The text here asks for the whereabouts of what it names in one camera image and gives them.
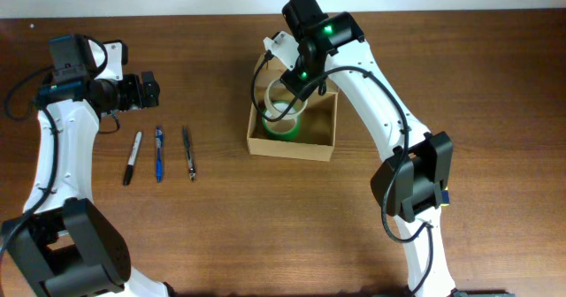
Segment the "white masking tape roll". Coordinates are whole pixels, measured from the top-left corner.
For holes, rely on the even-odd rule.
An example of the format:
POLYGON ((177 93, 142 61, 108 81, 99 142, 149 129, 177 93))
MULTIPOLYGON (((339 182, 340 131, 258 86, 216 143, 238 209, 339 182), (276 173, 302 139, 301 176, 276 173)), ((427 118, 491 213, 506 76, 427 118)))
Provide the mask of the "white masking tape roll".
POLYGON ((295 98, 279 79, 273 80, 264 92, 264 106, 269 118, 296 119, 306 110, 308 102, 295 98))

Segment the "green tape roll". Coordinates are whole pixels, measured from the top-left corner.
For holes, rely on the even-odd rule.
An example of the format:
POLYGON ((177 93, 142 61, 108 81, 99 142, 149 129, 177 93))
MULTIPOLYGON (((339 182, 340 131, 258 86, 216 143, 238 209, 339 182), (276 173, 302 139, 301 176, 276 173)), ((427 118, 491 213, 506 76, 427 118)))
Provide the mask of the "green tape roll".
MULTIPOLYGON (((276 110, 283 111, 287 108, 289 102, 286 101, 276 101, 274 107, 276 110)), ((270 111, 264 110, 263 114, 268 118, 273 118, 270 111)), ((281 119, 278 122, 269 122, 265 118, 262 118, 262 125, 267 137, 271 140, 276 141, 293 141, 297 137, 301 125, 301 116, 290 119, 281 119)))

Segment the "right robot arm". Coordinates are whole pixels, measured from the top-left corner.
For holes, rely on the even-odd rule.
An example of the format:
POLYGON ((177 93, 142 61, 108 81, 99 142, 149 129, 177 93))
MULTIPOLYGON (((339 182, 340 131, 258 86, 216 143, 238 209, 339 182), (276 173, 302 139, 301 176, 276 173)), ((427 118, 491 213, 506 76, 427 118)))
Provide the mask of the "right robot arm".
POLYGON ((302 101, 327 81, 347 97, 374 140, 381 165, 371 191, 383 220, 392 218, 399 232, 384 228, 402 244, 412 296, 455 293, 440 231, 453 143, 444 132, 432 133, 394 92, 371 46, 348 12, 324 13, 316 0, 289 0, 282 15, 294 39, 278 37, 270 50, 285 66, 281 80, 302 101))

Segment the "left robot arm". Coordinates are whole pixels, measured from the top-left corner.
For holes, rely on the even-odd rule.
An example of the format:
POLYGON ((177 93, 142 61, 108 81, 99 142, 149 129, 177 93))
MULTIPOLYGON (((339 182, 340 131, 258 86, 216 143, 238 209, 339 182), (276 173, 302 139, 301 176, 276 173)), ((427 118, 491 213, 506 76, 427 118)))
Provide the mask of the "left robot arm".
POLYGON ((95 206, 92 156, 105 116, 158 105, 152 72, 125 74, 128 48, 84 34, 53 38, 52 64, 33 105, 41 129, 31 193, 20 217, 1 225, 11 257, 37 296, 173 296, 143 275, 119 231, 95 206))

